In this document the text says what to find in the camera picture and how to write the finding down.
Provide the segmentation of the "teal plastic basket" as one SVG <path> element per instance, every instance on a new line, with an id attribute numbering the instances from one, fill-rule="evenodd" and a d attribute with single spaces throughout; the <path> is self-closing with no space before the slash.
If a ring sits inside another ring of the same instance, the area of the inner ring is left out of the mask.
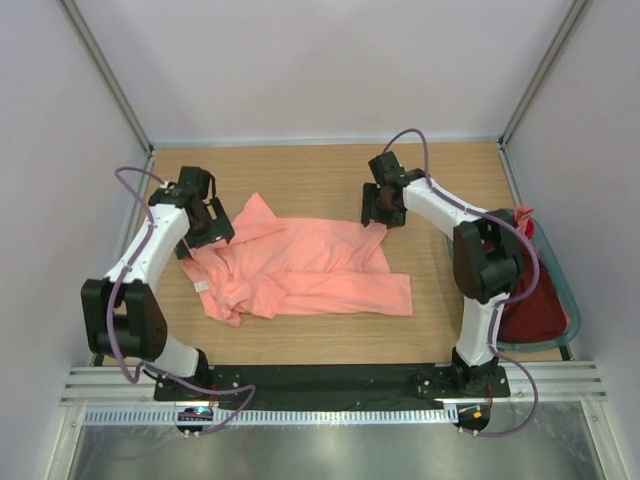
<path id="1" fill-rule="evenodd" d="M 515 343 L 504 343 L 500 342 L 498 339 L 496 340 L 496 348 L 506 352 L 540 352 L 544 350 L 549 350 L 556 347 L 562 347 L 567 345 L 574 337 L 577 335 L 580 328 L 580 313 L 578 307 L 576 306 L 575 300 L 571 294 L 569 287 L 567 286 L 566 279 L 564 277 L 561 268 L 558 266 L 556 258 L 554 256 L 553 251 L 550 249 L 548 242 L 544 236 L 544 233 L 537 229 L 537 224 L 535 222 L 535 234 L 532 240 L 527 239 L 525 235 L 520 233 L 516 228 L 516 222 L 513 218 L 514 210 L 506 210 L 508 212 L 509 217 L 511 218 L 512 224 L 515 227 L 515 234 L 519 238 L 519 243 L 522 243 L 527 250 L 529 251 L 532 262 L 533 262 L 533 279 L 529 287 L 522 292 L 520 295 L 513 296 L 509 300 L 506 301 L 505 306 L 513 303 L 517 303 L 524 298 L 528 297 L 536 288 L 539 277 L 539 264 L 538 257 L 536 255 L 536 250 L 538 250 L 539 258 L 542 260 L 546 269 L 549 272 L 549 275 L 552 279 L 553 286 L 556 289 L 557 296 L 560 300 L 561 306 L 563 307 L 566 316 L 568 317 L 568 325 L 565 329 L 565 332 L 559 337 L 555 338 L 551 341 L 546 342 L 538 342 L 538 343 L 529 343 L 529 344 L 515 344 Z M 447 239 L 449 253 L 453 253 L 453 246 L 451 240 Z"/>

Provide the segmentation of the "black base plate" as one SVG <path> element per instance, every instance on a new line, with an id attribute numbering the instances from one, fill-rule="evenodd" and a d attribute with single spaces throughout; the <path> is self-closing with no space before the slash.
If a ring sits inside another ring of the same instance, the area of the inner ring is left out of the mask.
<path id="1" fill-rule="evenodd" d="M 255 398 L 267 403 L 384 399 L 482 398 L 510 396 L 505 369 L 497 366 L 487 376 L 468 383 L 449 364 L 346 365 L 218 365 L 199 367 L 188 382 L 201 387 L 231 390 L 253 385 Z"/>

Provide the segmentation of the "dark red t shirt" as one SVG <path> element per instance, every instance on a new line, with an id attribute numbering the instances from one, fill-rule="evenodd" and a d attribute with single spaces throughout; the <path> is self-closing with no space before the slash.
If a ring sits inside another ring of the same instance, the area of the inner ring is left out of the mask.
<path id="1" fill-rule="evenodd" d="M 520 295 L 533 279 L 533 262 L 527 248 L 519 243 L 524 274 L 518 280 L 513 296 Z M 497 339 L 504 343 L 529 344 L 554 340 L 565 332 L 568 317 L 565 314 L 546 266 L 539 258 L 538 283 L 534 291 L 523 300 L 506 305 L 503 310 Z"/>

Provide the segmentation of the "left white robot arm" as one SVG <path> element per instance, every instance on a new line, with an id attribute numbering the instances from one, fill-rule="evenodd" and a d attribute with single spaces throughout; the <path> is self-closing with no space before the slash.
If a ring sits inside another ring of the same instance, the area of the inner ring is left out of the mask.
<path id="1" fill-rule="evenodd" d="M 148 199 L 128 182 L 122 185 L 144 221 L 117 263 L 81 288 L 89 350 L 114 359 L 131 383 L 146 369 L 187 398 L 202 399 L 212 386 L 206 355 L 169 334 L 155 291 L 171 257 L 186 259 L 197 248 L 233 239 L 215 178 L 201 167 L 184 166 L 177 180 L 161 180 Z"/>

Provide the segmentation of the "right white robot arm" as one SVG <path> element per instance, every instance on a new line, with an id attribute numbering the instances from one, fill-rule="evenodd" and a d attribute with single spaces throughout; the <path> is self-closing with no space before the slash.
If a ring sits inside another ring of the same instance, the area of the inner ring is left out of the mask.
<path id="1" fill-rule="evenodd" d="M 405 170 L 391 151 L 368 162 L 374 181 L 363 185 L 361 223 L 405 225 L 409 212 L 438 227 L 453 246 L 452 270 L 463 295 L 463 320 L 452 349 L 450 382 L 461 395 L 482 392 L 497 376 L 497 330 L 505 303 L 524 274 L 508 212 L 488 212 L 441 188 L 421 169 Z"/>

